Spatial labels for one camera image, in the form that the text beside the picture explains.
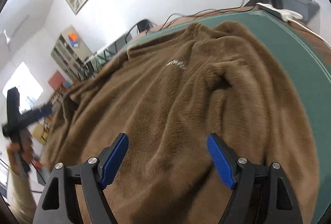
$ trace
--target metal screw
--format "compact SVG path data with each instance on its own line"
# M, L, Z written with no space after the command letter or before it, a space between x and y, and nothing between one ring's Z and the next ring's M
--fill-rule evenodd
M276 170L278 170L278 169L280 168L280 164L279 164L278 162L274 162L274 163L272 164L272 166L273 166Z
M95 157L93 157L93 158L89 158L89 159L88 159L88 163L89 163L89 164L94 164L94 163L96 163L97 161L98 161L98 159L95 158Z
M57 164L55 164L55 169L61 169L63 167L63 163L59 162Z
M247 159L244 158L244 157L240 157L240 158L238 159L238 162L241 163L241 164L246 164L246 163L247 163Z

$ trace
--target bright window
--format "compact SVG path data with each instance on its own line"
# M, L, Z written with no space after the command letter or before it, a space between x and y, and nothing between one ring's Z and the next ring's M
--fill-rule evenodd
M13 87L19 90L19 111L30 110L44 89L31 74L29 68L22 62L15 70L2 90L7 98L7 91Z

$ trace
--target brown garment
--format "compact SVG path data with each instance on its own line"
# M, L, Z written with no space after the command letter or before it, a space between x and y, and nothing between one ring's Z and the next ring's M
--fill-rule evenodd
M120 132L129 150L104 191L120 224L218 223L231 191L206 149L212 132L253 163L279 162L310 223L318 160L305 110L279 63L239 23L193 23L119 54L65 98L43 162L82 163Z

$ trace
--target white power strip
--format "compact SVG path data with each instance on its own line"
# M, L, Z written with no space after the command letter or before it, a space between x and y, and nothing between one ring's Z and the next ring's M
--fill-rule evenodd
M302 19L303 16L297 12L294 12L292 10L287 10L287 9L276 9L274 8L271 4L263 4L263 3L257 3L257 6L262 9L267 11L268 13L280 18L284 22L293 22L302 28L304 28L306 31L310 32L311 34L315 35L316 37L320 38L324 43L327 44L327 46L331 49L330 44L321 36L319 36L317 33L313 32L311 29L308 29L304 25L300 24L299 22L295 21L294 18L296 19Z

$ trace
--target blanket fold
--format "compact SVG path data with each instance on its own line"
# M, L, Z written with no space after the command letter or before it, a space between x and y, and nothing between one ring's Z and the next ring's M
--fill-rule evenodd
M252 163L279 162L310 223L318 159L305 110L278 61L239 23L192 23L117 55L65 97L42 162L82 163L120 132L129 150L104 191L120 224L218 223L231 191L206 148L213 132Z

